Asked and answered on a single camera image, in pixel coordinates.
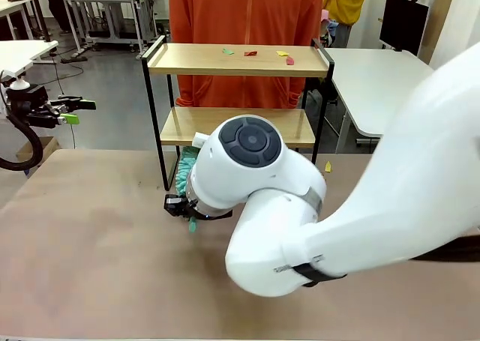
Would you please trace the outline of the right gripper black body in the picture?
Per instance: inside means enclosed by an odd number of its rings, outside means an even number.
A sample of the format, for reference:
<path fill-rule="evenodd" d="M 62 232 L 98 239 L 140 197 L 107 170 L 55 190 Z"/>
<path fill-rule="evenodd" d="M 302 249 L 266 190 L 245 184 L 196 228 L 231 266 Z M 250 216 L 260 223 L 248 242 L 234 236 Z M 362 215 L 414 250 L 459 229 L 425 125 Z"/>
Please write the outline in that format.
<path fill-rule="evenodd" d="M 198 212 L 196 200 L 189 201 L 186 196 L 175 194 L 166 194 L 164 198 L 163 208 L 173 217 L 194 218 L 195 220 L 221 220 L 230 218 L 233 211 L 221 212 L 219 216 L 213 214 L 203 214 Z"/>

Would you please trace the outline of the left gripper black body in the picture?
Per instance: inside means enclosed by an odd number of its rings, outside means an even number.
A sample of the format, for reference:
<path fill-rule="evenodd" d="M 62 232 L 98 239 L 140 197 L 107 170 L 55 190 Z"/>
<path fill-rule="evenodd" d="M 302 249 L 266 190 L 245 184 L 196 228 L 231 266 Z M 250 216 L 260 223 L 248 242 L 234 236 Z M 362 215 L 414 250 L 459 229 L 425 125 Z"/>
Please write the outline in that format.
<path fill-rule="evenodd" d="M 9 108 L 10 114 L 30 127 L 50 127 L 45 102 L 11 101 Z"/>

